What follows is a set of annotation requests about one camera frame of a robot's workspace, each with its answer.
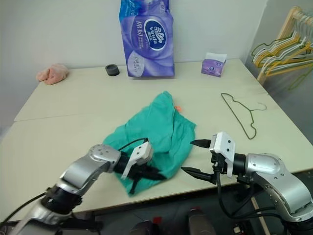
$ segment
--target floor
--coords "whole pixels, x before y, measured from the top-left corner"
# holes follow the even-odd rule
[[[313,170],[296,175],[309,188],[313,195]],[[229,211],[233,211],[239,203],[236,198],[242,194],[241,185],[223,188],[223,199]],[[261,192],[256,196],[260,207],[272,206],[266,193]],[[232,228],[236,221],[227,218],[218,204],[215,189],[205,190],[170,199],[156,200],[147,204],[138,204],[129,208],[116,208],[113,211],[100,211],[96,220],[104,222],[102,235],[127,235],[130,229],[144,220],[158,220],[161,235],[189,235],[187,226],[187,213],[191,208],[200,208],[204,211],[213,224],[217,235],[232,235]],[[252,204],[247,204],[239,213],[253,210]],[[281,235],[283,227],[276,218],[265,218],[272,235]],[[253,231],[247,235],[264,235],[259,219],[250,220]],[[87,231],[65,231],[64,235],[91,235]]]

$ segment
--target purple tissue pack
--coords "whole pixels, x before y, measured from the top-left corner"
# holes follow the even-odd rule
[[[119,21],[128,76],[174,76],[169,0],[122,0]]]
[[[207,53],[202,63],[201,73],[221,77],[227,54]]]

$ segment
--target white wall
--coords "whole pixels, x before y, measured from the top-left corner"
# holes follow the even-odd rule
[[[266,1],[171,0],[175,61],[199,61],[208,50],[245,61]],[[36,72],[51,63],[125,64],[119,7],[120,0],[3,0],[0,119],[12,123]]]
[[[313,13],[312,0],[268,1],[251,50],[261,43],[268,44],[277,38],[289,10],[295,5],[302,7],[305,12]],[[252,56],[248,56],[246,66],[256,77],[258,76],[259,69],[252,63]],[[288,91],[290,84],[306,71],[308,69],[270,77],[264,86],[313,144],[313,73],[297,89]]]

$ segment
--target hanger rack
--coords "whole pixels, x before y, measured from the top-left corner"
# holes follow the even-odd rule
[[[289,14],[286,17],[286,20],[283,24],[283,27],[282,27],[280,33],[278,34],[278,37],[276,40],[284,39],[284,38],[286,38],[292,34],[293,29],[294,29],[294,22],[301,20],[301,16],[299,14],[301,12],[302,12],[302,9],[299,6],[294,6],[289,11]],[[267,78],[268,78],[268,76],[261,71],[257,80],[259,81],[259,83],[261,85],[263,85]]]

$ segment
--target tissue package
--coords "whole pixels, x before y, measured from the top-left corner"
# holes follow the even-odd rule
[[[174,76],[169,0],[122,0],[119,21],[128,75]]]

